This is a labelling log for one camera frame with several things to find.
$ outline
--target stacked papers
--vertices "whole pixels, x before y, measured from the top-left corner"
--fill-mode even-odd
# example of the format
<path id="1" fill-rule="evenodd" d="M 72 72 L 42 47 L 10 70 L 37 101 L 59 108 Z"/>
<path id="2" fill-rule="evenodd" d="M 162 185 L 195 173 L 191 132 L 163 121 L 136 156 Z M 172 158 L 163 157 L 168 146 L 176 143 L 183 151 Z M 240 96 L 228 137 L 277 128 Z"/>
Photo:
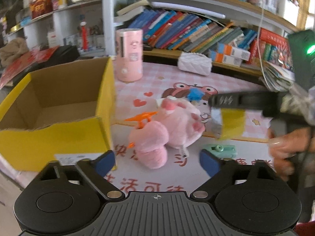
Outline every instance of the stacked papers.
<path id="1" fill-rule="evenodd" d="M 294 73 L 282 67 L 266 62 L 263 70 L 267 82 L 264 77 L 260 79 L 270 91 L 288 91 L 294 82 Z"/>

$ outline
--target yellow cardboard box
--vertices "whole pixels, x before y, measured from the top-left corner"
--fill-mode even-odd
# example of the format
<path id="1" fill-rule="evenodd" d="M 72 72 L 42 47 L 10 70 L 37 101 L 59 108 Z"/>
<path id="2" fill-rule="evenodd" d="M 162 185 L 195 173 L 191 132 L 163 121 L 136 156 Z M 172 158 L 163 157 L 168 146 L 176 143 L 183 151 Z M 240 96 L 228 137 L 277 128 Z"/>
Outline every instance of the yellow cardboard box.
<path id="1" fill-rule="evenodd" d="M 0 104 L 0 153 L 25 171 L 58 155 L 103 153 L 112 145 L 114 104 L 110 58 L 29 73 Z"/>

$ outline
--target orange propeller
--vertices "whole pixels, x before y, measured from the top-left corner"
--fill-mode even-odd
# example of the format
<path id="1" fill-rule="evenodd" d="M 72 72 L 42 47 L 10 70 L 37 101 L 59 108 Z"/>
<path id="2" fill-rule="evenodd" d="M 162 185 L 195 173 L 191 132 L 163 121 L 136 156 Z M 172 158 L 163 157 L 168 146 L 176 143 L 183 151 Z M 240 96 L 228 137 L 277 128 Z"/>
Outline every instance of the orange propeller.
<path id="1" fill-rule="evenodd" d="M 125 121 L 137 121 L 138 122 L 138 129 L 143 129 L 144 123 L 142 120 L 147 120 L 148 122 L 151 121 L 151 117 L 156 115 L 158 112 L 143 112 L 141 114 L 137 114 L 135 117 L 125 119 Z M 134 143 L 130 143 L 128 148 L 133 148 Z"/>

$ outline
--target green led light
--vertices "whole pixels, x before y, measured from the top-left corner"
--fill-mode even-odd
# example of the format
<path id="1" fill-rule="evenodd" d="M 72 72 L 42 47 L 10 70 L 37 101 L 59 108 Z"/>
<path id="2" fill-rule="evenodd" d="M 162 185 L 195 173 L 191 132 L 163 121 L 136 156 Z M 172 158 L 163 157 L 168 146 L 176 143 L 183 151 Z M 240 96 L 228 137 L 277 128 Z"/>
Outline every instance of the green led light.
<path id="1" fill-rule="evenodd" d="M 315 45 L 312 45 L 311 47 L 308 48 L 308 51 L 306 52 L 307 54 L 312 54 L 315 52 Z"/>

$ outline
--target pink stuffed pig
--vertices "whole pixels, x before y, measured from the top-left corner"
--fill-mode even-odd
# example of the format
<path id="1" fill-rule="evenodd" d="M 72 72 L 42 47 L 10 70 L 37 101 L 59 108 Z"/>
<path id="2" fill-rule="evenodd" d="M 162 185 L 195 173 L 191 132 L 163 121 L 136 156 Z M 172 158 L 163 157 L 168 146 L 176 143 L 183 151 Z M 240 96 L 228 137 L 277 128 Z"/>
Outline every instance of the pink stuffed pig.
<path id="1" fill-rule="evenodd" d="M 138 160 L 151 169 L 160 168 L 166 163 L 164 145 L 186 148 L 204 132 L 200 111 L 185 99 L 165 98 L 153 119 L 144 128 L 134 129 L 129 135 Z"/>

